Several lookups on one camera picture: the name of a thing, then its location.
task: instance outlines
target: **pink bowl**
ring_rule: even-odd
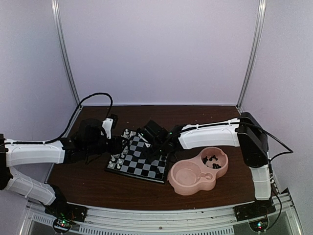
[[[213,169],[213,164],[221,168]],[[168,174],[168,181],[176,193],[187,196],[200,190],[212,190],[216,179],[225,175],[227,170],[227,155],[219,148],[208,147],[194,158],[175,163]]]

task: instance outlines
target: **white wall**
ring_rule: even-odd
[[[80,98],[107,91],[115,104],[236,104],[258,2],[60,1]]]
[[[74,110],[50,0],[0,4],[0,133],[16,140],[59,136]],[[50,164],[18,167],[43,180]],[[1,234],[15,235],[26,200],[0,191]]]
[[[313,1],[268,1],[264,31],[243,109],[294,150],[277,158],[306,234],[313,221]],[[283,148],[270,142],[270,155]]]

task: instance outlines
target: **brown tabletop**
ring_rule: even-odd
[[[107,107],[84,107],[72,133],[83,119],[105,118]],[[117,106],[111,113],[119,116],[114,135],[121,135],[125,128],[143,127],[150,119],[170,130],[179,124],[211,123],[238,116],[233,106]],[[181,196],[171,185],[135,179],[104,171],[110,155],[89,165],[56,164],[49,183],[60,187],[67,200],[72,203],[96,207],[126,210],[180,210],[200,209],[233,205],[254,200],[251,173],[244,164],[240,148],[220,146],[228,155],[229,168],[217,180],[211,191],[199,191],[191,196]],[[178,152],[179,160],[196,156],[203,148]]]

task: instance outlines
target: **chessboard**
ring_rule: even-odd
[[[167,156],[149,163],[143,151],[150,147],[143,137],[135,131],[125,130],[124,148],[121,154],[111,155],[106,171],[131,176],[143,180],[165,184],[167,180]]]

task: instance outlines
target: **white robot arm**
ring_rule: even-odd
[[[235,208],[237,220],[263,216],[274,212],[271,199],[271,167],[268,159],[268,138],[250,113],[223,122],[181,125],[167,132],[154,121],[140,130],[151,148],[150,161],[168,153],[196,147],[228,145],[240,147],[245,164],[250,168],[255,188],[255,202]]]
[[[68,204],[56,186],[31,179],[14,166],[35,163],[69,164],[106,151],[119,153],[122,151],[122,139],[111,136],[111,129],[116,122],[117,116],[114,115],[103,122],[87,119],[81,122],[79,131],[71,138],[47,143],[5,140],[3,134],[0,134],[0,189],[40,201],[57,218],[67,219],[75,213],[76,220],[83,221],[82,212],[86,214],[86,208]]]

